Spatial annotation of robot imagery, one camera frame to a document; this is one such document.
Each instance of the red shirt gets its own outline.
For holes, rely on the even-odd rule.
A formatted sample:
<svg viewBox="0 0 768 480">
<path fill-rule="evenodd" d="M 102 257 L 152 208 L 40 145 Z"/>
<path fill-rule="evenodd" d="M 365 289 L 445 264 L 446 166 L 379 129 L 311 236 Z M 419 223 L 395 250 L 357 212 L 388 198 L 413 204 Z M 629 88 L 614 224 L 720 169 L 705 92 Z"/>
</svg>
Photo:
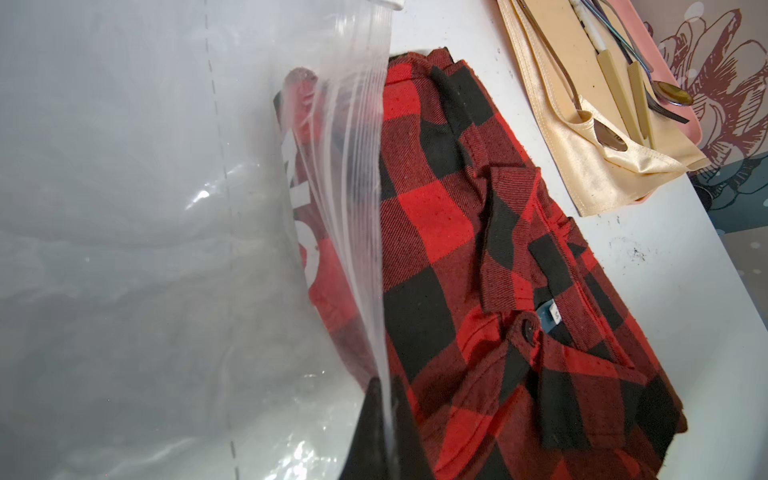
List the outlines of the red shirt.
<svg viewBox="0 0 768 480">
<path fill-rule="evenodd" d="M 655 478 L 680 400 L 474 73 L 395 58 L 383 106 L 387 349 L 435 477 Z"/>
</svg>

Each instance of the white table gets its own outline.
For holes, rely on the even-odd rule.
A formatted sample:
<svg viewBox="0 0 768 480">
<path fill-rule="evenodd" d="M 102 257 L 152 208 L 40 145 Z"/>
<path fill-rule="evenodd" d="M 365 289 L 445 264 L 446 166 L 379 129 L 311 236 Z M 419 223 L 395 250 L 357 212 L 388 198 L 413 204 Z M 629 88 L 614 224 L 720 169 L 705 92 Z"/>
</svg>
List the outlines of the white table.
<svg viewBox="0 0 768 480">
<path fill-rule="evenodd" d="M 644 204 L 579 218 L 528 105 L 496 1 L 406 2 L 392 23 L 392 53 L 448 47 L 468 62 L 637 318 L 689 425 L 660 477 L 758 478 L 768 450 L 768 332 L 688 180 Z"/>
</svg>

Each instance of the red plaid shirt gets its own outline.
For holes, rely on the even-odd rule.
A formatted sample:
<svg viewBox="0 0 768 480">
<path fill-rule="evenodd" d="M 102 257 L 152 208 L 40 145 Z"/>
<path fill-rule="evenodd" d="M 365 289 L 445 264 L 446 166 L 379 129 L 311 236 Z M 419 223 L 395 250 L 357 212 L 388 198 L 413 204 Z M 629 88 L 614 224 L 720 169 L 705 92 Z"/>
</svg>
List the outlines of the red plaid shirt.
<svg viewBox="0 0 768 480">
<path fill-rule="evenodd" d="M 381 182 L 390 369 L 436 478 L 655 478 L 686 429 L 680 400 L 574 221 L 446 50 L 389 64 Z M 562 321 L 545 333 L 535 310 L 549 300 Z"/>
</svg>

